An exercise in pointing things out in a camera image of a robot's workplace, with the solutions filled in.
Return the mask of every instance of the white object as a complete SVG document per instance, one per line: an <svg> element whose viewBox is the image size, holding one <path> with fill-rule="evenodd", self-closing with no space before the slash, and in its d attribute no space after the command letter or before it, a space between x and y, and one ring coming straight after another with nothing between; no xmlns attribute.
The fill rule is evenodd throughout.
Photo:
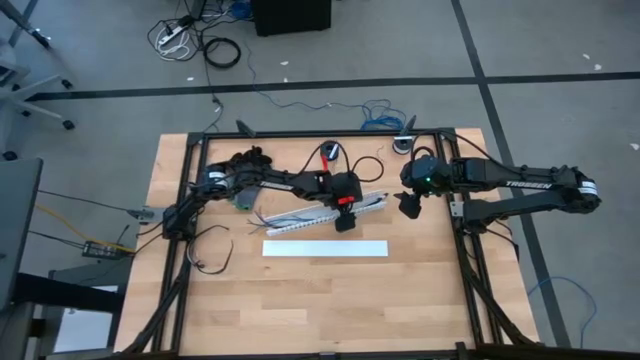
<svg viewBox="0 0 640 360"><path fill-rule="evenodd" d="M284 257L385 257L386 240L265 240L262 256Z"/></svg>
<svg viewBox="0 0 640 360"><path fill-rule="evenodd" d="M360 215L374 210L379 210L387 205L386 193L374 191L362 196L362 201L353 204L352 213ZM291 231L300 230L309 226L335 221L340 216L338 210L331 210L324 205L311 206L305 209L265 218L266 222L276 222L278 228L267 230L268 236L276 236Z"/></svg>
<svg viewBox="0 0 640 360"><path fill-rule="evenodd" d="M94 286L94 289L118 291L117 286ZM53 352L106 348L111 317L105 312L64 309Z"/></svg>
<svg viewBox="0 0 640 360"><path fill-rule="evenodd" d="M169 26L171 26L176 23L177 21L169 22L168 24ZM164 27L160 28L160 30L158 31L158 35L156 36L155 50L156 50L156 53L158 53L158 56L160 56L162 60L176 61L176 60L180 60L187 57L187 55L191 53L191 49L187 46L187 43L189 42L189 39L191 38L191 36L189 35L188 31L184 31L184 30L185 28L178 26L172 30L173 34L167 35L166 34L167 29L165 29ZM162 48L164 45L166 45L169 41L171 41L173 38L175 38L178 35L180 35L180 40L178 41L177 45L170 47L169 49ZM182 55L176 58L167 57L168 55L171 55L180 50L183 50Z"/></svg>

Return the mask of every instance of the red clip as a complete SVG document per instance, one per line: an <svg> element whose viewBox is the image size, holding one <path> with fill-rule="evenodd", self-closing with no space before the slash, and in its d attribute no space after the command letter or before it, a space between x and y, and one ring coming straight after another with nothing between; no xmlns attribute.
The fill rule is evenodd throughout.
<svg viewBox="0 0 640 360"><path fill-rule="evenodd" d="M338 205L344 205L348 203L352 203L356 200L354 196L345 196L343 198L338 199Z"/></svg>
<svg viewBox="0 0 640 360"><path fill-rule="evenodd" d="M322 168L324 171L329 171L329 161L327 160L327 157L320 155L320 158L322 159Z"/></svg>

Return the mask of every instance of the metal bracket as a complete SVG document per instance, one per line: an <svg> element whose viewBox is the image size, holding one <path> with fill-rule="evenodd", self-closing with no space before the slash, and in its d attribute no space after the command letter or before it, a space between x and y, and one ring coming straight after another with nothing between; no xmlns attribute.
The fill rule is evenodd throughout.
<svg viewBox="0 0 640 360"><path fill-rule="evenodd" d="M141 210L127 210L127 214L138 220L141 225L147 225L149 223L162 222L162 213L164 213L165 210L165 208L143 206Z"/></svg>
<svg viewBox="0 0 640 360"><path fill-rule="evenodd" d="M449 209L451 209L451 216L463 217L464 216L464 202L452 201L449 203Z"/></svg>

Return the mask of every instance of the power strip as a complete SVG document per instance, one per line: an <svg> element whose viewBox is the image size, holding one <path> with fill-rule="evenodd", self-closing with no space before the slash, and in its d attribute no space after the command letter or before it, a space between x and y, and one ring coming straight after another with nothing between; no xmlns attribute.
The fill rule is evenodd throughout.
<svg viewBox="0 0 640 360"><path fill-rule="evenodd" d="M387 202L385 199L388 194L383 191L374 191L362 196L362 201L353 204L351 212L355 215L368 213L374 210L383 209ZM267 230L267 236L276 236L300 229L304 229L309 226L324 224L335 221L340 216L338 210L331 210L330 208L317 205L308 207L305 209L295 210L288 213L280 214L265 218L267 222L278 221L277 229Z"/></svg>
<svg viewBox="0 0 640 360"><path fill-rule="evenodd" d="M186 27L176 26L175 29L171 30L171 31L173 31L173 33L171 33L171 35L165 35L162 39L160 39L160 41L158 41L158 45L159 46L163 46L164 44L168 43L169 41L171 41L176 36L180 35L186 29L187 29Z"/></svg>

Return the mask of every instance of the blue cable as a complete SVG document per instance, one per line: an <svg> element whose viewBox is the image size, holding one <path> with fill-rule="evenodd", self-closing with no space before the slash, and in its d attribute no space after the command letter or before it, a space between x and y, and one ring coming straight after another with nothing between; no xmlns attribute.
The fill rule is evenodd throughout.
<svg viewBox="0 0 640 360"><path fill-rule="evenodd" d="M247 20L253 17L248 0L236 0L230 7L231 17L236 20Z"/></svg>
<svg viewBox="0 0 640 360"><path fill-rule="evenodd" d="M271 95L263 91L260 91L258 89L256 85L256 78L258 77L258 74L256 70L253 68L253 66L251 65L251 56L253 55L253 52L251 51L251 48L249 47L249 44L247 44L246 41L244 42L244 46L247 48L247 52L248 52L247 66L249 67L249 70L251 71L251 74L253 76L251 80L251 85L253 86L253 90L258 94L267 98L267 100L269 100L269 102L271 102L273 105L281 109L299 105L313 111L328 109L333 106L340 106L347 109L360 108L362 110L362 114L364 115L364 123L360 127L360 130L369 130L369 128L371 127L380 127L380 126L388 127L394 130L402 130L402 128L404 128L404 124L407 121L407 115L402 110L392 108L391 100L389 99L367 100L365 101L364 104L361 104L361 105L343 104L340 102L328 102L322 106L313 106L313 105L303 103L301 101L294 101L288 104L279 104L273 99L273 97L271 97ZM377 117L374 118L374 111L377 111L376 109L381 109L381 110L378 110L379 114Z"/></svg>
<svg viewBox="0 0 640 360"><path fill-rule="evenodd" d="M527 296L531 296L531 294L536 291L540 286L542 286L545 283L548 283L551 280L564 280L564 281L568 281L570 283L572 283L573 285L575 285L578 289L580 289L585 295L587 295L587 297L589 298L589 300L591 301L591 303L593 304L593 313L591 314L591 316L589 316L589 319L587 319L587 322L584 323L584 325L582 325L582 329L580 329L580 348L583 348L584 345L584 332L585 330L587 330L587 326L589 325L589 323L591 323L591 320L593 320L593 318L596 316L596 314L598 313L598 305L596 304L596 300L593 298L593 296L591 296L591 294L585 289L583 288L580 284L578 284L577 282L566 278L564 276L551 276L547 279L544 279L542 281L540 281L538 284L536 284L536 286L534 286L531 290L529 290L527 292Z"/></svg>

